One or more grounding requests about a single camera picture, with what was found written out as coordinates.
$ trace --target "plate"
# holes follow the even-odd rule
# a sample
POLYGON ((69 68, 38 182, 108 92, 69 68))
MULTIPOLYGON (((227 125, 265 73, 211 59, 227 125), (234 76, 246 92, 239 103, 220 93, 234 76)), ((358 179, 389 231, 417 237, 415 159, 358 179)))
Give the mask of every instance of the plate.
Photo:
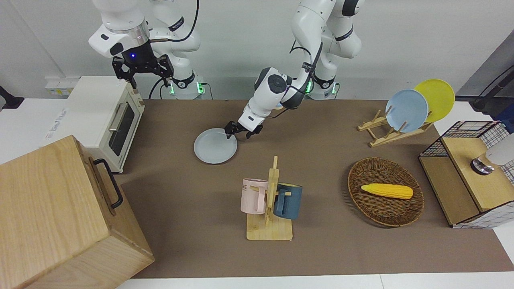
POLYGON ((428 79, 418 84, 415 91, 421 93, 428 103, 431 111, 427 122, 435 122, 447 116, 455 102, 455 92, 446 81, 441 79, 428 79))
POLYGON ((228 161, 237 150, 234 135, 227 139, 224 129, 209 129, 202 132, 194 141, 194 153, 203 162, 221 164, 228 161))
POLYGON ((397 92, 387 102, 385 111, 393 106, 387 116, 387 122, 395 130, 399 130, 404 122, 407 125, 401 130, 409 133, 419 129, 428 115, 428 104, 423 95, 413 89, 404 89, 397 92))

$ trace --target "oven handle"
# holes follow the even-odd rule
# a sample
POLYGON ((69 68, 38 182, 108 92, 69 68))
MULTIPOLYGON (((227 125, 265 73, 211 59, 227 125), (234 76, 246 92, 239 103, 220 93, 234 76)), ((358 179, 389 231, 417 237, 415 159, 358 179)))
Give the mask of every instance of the oven handle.
POLYGON ((118 109, 116 110, 116 115, 114 116, 113 122, 109 126, 110 132, 117 132, 120 129, 121 121, 123 120, 123 116, 125 115, 125 112, 127 111, 127 108, 129 107, 129 104, 126 103, 120 103, 118 105, 118 109))
POLYGON ((118 184, 116 183, 116 180, 114 179, 113 172, 111 171, 111 168, 109 167, 109 164, 107 161, 103 158, 95 159, 93 161, 93 165, 99 165, 104 164, 105 168, 107 169, 107 173, 109 174, 109 178, 111 179, 111 182, 113 182, 114 189, 116 190, 116 194, 118 195, 118 200, 115 201, 113 204, 111 204, 111 208, 116 209, 123 203, 123 196, 121 195, 120 188, 118 188, 118 184))

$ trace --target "brown tablecloth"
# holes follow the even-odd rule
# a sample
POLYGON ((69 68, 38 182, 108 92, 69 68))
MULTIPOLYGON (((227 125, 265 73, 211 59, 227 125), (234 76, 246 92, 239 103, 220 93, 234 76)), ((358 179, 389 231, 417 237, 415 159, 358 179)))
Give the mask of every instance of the brown tablecloth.
MULTIPOLYGON (((513 270, 492 230, 451 229, 417 156, 438 134, 370 148, 370 120, 384 101, 304 101, 238 136, 221 165, 196 158, 195 138, 236 121, 247 101, 147 101, 123 174, 116 176, 155 255, 136 278, 299 276, 513 270), (303 186, 292 241, 247 241, 240 211, 245 177, 264 178, 279 156, 280 181, 303 186), (350 167, 377 156, 417 179, 425 210, 412 225, 386 229, 348 196, 350 167)), ((378 136, 385 130, 374 129, 378 136)))

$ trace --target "mug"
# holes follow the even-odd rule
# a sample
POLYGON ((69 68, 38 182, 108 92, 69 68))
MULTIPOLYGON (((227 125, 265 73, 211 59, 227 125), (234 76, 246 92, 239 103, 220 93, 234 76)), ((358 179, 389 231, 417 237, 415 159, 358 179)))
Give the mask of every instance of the mug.
POLYGON ((243 179, 243 192, 241 193, 241 211, 247 214, 264 214, 266 202, 264 197, 268 181, 263 179, 243 179))
POLYGON ((300 212, 300 201, 302 200, 302 186, 279 183, 277 186, 279 195, 275 200, 273 214, 275 216, 294 220, 300 212))

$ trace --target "wooden mug holder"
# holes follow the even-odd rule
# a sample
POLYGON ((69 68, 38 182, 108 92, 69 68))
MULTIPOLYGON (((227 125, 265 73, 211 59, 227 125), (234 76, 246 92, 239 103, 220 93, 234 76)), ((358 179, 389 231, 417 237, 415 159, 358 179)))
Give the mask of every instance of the wooden mug holder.
POLYGON ((373 141, 370 142, 370 147, 377 147, 377 146, 384 145, 386 143, 390 143, 390 142, 393 142, 393 141, 396 141, 396 140, 399 140, 402 138, 406 138, 406 137, 410 137, 410 136, 417 135, 420 133, 424 133, 429 127, 431 127, 433 125, 433 122, 425 122, 419 129, 417 129, 413 132, 403 133, 401 131, 407 125, 407 122, 404 122, 401 125, 399 130, 395 130, 394 128, 391 128, 391 129, 389 129, 389 131, 387 132, 387 134, 385 136, 377 137, 371 129, 381 127, 383 125, 389 125, 386 117, 392 108, 393 107, 390 106, 388 108, 388 110, 385 112, 385 114, 380 117, 379 117, 379 115, 382 110, 378 110, 377 113, 375 114, 375 117, 373 117, 373 119, 371 121, 362 122, 362 125, 357 127, 358 131, 361 132, 361 131, 366 130, 371 135, 371 137, 373 137, 373 141))
POLYGON ((249 240, 292 240, 292 221, 273 214, 277 185, 279 183, 278 157, 273 158, 273 168, 269 169, 266 210, 264 214, 246 215, 246 238, 249 240))

